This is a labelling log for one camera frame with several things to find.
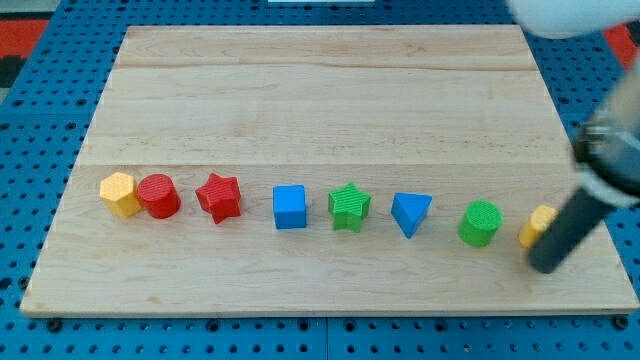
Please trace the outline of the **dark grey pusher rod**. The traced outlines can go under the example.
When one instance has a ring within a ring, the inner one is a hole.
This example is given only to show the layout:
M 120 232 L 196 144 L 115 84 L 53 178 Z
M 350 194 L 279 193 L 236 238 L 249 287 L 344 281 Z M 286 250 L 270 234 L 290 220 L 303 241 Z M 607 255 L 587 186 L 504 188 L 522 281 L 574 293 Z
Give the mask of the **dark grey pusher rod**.
M 614 207 L 579 187 L 528 252 L 529 265 L 553 273 Z

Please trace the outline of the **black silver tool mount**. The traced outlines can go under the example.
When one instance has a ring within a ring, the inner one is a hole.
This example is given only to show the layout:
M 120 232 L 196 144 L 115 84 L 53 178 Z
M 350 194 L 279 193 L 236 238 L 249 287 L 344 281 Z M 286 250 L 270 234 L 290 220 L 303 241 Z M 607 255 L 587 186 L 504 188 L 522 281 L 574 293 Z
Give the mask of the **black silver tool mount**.
M 598 110 L 574 145 L 578 178 L 586 192 L 614 208 L 639 204 L 639 118 Z

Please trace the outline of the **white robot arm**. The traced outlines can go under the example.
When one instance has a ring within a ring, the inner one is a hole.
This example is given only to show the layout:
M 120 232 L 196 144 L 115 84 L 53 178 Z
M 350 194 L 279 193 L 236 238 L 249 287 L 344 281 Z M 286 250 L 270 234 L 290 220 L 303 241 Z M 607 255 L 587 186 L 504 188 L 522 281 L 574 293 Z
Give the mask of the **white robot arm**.
M 508 0 L 527 32 L 565 39 L 639 19 L 638 0 Z M 554 272 L 611 212 L 639 204 L 639 63 L 582 126 L 573 145 L 579 186 L 528 252 L 536 271 Z

